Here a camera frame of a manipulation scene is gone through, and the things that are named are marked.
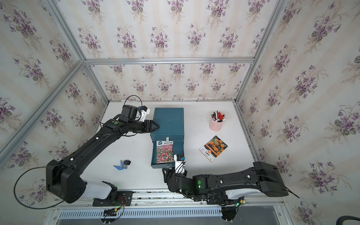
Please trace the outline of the teal three-drawer cabinet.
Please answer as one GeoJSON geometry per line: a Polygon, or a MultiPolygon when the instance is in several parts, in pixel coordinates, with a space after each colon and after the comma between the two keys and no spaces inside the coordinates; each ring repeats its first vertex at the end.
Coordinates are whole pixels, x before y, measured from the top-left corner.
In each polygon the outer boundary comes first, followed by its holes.
{"type": "Polygon", "coordinates": [[[153,120],[160,128],[151,134],[184,134],[183,108],[156,108],[153,120]]]}

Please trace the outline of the pink mixed flower seed bag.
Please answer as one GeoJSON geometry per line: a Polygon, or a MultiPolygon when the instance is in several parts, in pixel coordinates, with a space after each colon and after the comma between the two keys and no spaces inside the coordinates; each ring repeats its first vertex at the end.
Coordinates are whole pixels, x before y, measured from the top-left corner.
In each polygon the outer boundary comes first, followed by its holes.
{"type": "Polygon", "coordinates": [[[173,141],[157,141],[156,163],[168,163],[174,161],[173,141]]]}

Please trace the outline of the teal top drawer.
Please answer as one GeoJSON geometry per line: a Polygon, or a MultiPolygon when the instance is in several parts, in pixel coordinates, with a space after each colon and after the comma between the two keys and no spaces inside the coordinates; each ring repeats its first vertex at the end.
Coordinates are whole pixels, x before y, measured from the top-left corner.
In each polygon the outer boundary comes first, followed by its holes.
{"type": "Polygon", "coordinates": [[[153,142],[151,167],[153,169],[172,168],[175,167],[175,162],[156,163],[156,143],[157,141],[173,141],[174,155],[184,154],[184,134],[151,134],[153,142]]]}

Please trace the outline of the orange marigold seed bag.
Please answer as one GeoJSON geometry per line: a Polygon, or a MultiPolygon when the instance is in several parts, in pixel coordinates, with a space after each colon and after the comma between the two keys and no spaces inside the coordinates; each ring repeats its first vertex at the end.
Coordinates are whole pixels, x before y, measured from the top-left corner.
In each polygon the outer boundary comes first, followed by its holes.
{"type": "Polygon", "coordinates": [[[227,148],[228,145],[223,140],[218,136],[214,136],[199,150],[210,162],[213,162],[227,148]]]}

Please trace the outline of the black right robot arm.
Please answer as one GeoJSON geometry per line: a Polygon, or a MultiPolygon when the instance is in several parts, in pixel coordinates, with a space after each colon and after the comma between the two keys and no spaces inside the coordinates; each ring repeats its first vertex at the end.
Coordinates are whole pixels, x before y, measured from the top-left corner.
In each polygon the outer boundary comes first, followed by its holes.
{"type": "Polygon", "coordinates": [[[247,195],[263,193],[267,197],[298,197],[283,182],[277,166],[254,162],[253,166],[228,174],[201,174],[187,178],[187,171],[163,168],[164,183],[169,191],[183,195],[195,202],[220,206],[239,204],[247,195]]]}

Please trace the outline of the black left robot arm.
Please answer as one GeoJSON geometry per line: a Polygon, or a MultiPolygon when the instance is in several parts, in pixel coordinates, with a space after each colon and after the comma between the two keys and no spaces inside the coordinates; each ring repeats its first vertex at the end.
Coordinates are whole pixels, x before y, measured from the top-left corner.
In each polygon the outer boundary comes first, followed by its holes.
{"type": "Polygon", "coordinates": [[[35,200],[42,200],[49,192],[66,203],[80,199],[90,186],[81,178],[87,166],[109,145],[120,139],[133,135],[152,133],[159,125],[145,117],[150,113],[146,106],[123,105],[122,112],[101,124],[100,130],[80,148],[60,161],[52,160],[44,169],[46,179],[40,184],[40,193],[32,193],[35,200]]]}

